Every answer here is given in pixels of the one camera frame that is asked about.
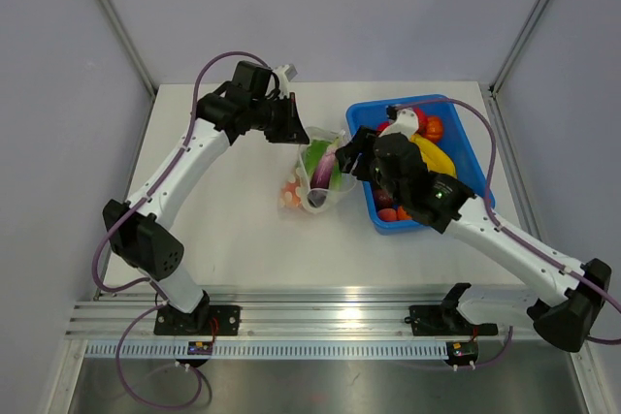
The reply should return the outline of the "purple onion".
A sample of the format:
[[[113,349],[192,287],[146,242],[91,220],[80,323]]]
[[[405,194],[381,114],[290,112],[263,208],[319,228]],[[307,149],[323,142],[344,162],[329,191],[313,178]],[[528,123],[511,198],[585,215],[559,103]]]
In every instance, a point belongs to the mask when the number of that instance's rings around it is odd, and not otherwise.
[[[307,200],[312,207],[321,207],[325,203],[336,161],[335,152],[335,149],[327,149],[312,174],[307,195]]]

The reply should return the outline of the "green lettuce head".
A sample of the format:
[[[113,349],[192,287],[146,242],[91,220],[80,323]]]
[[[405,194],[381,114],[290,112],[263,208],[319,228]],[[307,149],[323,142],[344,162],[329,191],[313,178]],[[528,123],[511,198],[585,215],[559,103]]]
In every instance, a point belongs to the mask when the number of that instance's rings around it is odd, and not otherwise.
[[[340,168],[336,152],[343,145],[339,138],[333,140],[313,139],[299,151],[303,179],[308,191],[348,192],[356,181]]]

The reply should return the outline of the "clear dotted zip top bag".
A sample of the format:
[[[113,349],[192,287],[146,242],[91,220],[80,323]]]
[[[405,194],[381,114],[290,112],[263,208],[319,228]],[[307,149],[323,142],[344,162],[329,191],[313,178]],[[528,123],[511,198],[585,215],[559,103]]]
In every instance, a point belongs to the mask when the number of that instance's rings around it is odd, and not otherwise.
[[[318,127],[308,127],[306,131],[310,142],[298,146],[294,164],[278,192],[281,212],[322,213],[357,184],[352,175],[341,171],[336,158],[336,151],[349,142],[349,134]]]

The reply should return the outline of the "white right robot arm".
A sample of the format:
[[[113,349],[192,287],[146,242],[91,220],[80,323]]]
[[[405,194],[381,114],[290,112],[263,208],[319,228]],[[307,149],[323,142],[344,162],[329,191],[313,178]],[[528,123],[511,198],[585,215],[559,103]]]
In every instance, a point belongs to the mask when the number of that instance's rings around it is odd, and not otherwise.
[[[531,327],[570,353],[589,340],[608,297],[612,269],[607,263],[583,263],[502,223],[465,183],[429,170],[418,146],[401,133],[380,135],[362,127],[337,149],[336,159],[343,172],[384,189],[415,222],[473,247],[535,294],[527,307],[460,296],[441,308],[447,330],[461,333],[471,324],[491,323]]]

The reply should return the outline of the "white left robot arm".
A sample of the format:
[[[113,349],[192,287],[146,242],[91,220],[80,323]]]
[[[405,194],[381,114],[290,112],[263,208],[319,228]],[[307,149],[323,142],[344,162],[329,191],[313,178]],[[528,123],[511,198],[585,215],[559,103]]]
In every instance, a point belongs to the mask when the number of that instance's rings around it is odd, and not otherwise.
[[[269,143],[309,142],[289,89],[296,74],[291,64],[272,69],[244,53],[230,80],[210,93],[193,93],[188,129],[155,173],[128,200],[105,205],[105,239],[113,254],[162,300],[156,334],[219,331],[223,314],[182,266],[184,247],[171,228],[210,165],[246,132],[259,131]]]

